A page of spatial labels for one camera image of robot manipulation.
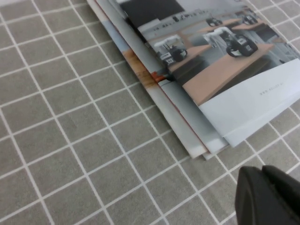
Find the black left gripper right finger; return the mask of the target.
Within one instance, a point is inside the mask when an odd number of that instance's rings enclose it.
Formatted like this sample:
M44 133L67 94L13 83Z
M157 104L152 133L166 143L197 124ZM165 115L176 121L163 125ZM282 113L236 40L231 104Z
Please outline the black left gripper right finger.
M288 217L300 224L300 182L272 165L262 167Z

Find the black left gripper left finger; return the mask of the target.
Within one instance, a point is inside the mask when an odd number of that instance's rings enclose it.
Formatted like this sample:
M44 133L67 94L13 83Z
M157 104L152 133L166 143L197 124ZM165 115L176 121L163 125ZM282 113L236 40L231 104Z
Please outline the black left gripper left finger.
M239 169L235 211L239 225L294 225L262 168Z

